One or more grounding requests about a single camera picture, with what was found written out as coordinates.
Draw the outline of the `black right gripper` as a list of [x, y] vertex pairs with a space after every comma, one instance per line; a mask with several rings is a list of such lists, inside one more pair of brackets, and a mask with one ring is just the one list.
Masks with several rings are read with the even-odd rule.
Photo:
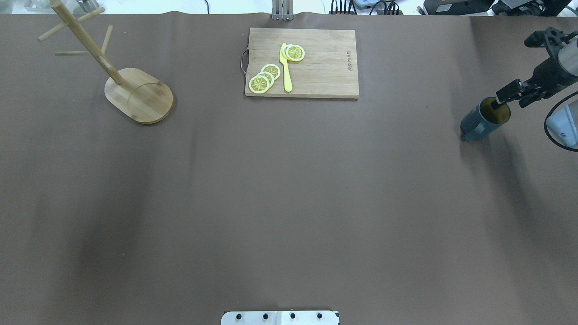
[[529, 80], [522, 82], [515, 79], [497, 91], [497, 97], [490, 103], [490, 107], [497, 110], [508, 102], [519, 100], [520, 107], [525, 108], [534, 102], [551, 98], [577, 80], [577, 64], [564, 64], [558, 59], [548, 58], [533, 70]]

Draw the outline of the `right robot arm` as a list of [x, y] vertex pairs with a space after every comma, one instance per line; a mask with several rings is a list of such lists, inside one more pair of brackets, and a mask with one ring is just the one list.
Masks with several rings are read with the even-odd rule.
[[532, 76], [522, 82], [519, 79], [508, 83], [497, 92], [490, 103], [493, 111], [512, 101], [520, 107], [549, 99], [578, 80], [577, 31], [564, 33], [549, 27], [531, 33], [524, 41], [529, 48], [545, 48], [549, 57], [533, 70]]

